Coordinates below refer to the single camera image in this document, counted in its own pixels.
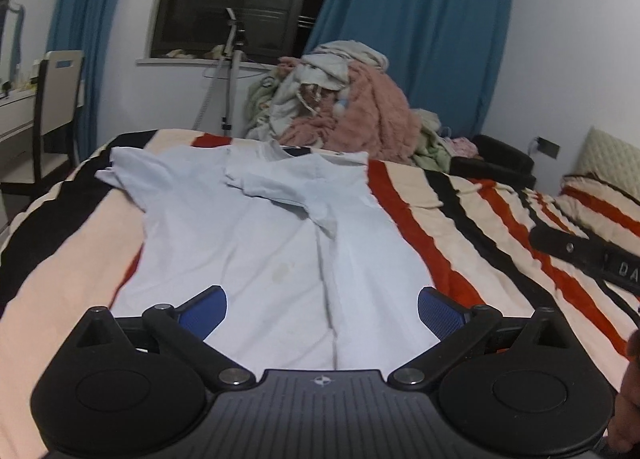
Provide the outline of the person's hand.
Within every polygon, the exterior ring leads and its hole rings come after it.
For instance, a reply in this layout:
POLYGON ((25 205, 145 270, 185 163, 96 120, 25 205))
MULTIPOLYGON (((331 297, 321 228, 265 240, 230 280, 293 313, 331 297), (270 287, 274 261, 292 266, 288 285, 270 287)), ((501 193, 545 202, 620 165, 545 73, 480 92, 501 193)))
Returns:
POLYGON ((629 453, 640 439, 639 331, 629 338, 627 354, 629 363, 608 424, 608 445, 618 453, 629 453))

